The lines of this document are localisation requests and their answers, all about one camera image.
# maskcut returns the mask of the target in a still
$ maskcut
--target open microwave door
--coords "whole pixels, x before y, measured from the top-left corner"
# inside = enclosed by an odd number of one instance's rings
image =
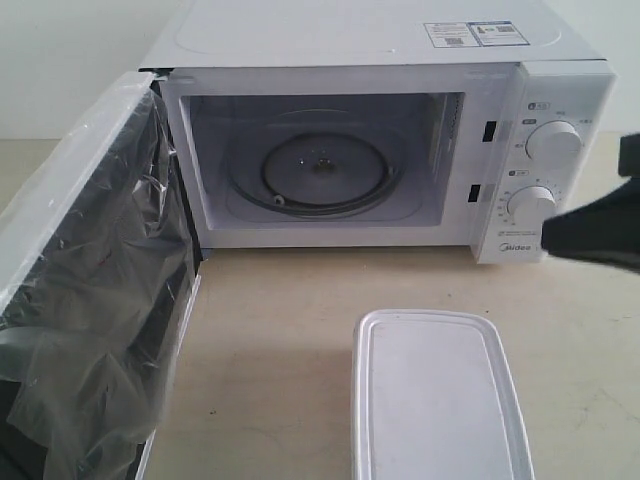
[[[0,478],[134,478],[157,424],[199,252],[154,80],[121,77],[0,215]]]

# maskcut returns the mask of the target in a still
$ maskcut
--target midea logo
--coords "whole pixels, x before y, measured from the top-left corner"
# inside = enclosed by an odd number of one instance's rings
[[[501,252],[528,252],[531,245],[512,245],[511,243],[503,243],[499,247]]]

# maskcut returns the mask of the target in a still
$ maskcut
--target plastic container lid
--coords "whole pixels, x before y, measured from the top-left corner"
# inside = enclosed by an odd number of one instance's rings
[[[381,310],[356,331],[357,480],[530,480],[495,327],[462,313]]]

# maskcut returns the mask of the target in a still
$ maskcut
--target barcode sticker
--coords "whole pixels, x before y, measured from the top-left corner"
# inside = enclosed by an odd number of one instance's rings
[[[466,23],[425,23],[424,28],[436,48],[480,46]]]
[[[473,36],[483,47],[515,47],[529,45],[511,22],[471,22]]]

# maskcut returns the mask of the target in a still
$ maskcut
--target timer knob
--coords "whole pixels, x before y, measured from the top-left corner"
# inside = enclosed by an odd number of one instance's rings
[[[575,160],[582,151],[582,139],[568,122],[545,123],[527,140],[527,155],[536,162],[561,167],[566,161]]]
[[[556,213],[556,201],[544,187],[527,187],[509,199],[507,212],[516,225],[542,226],[542,222]]]

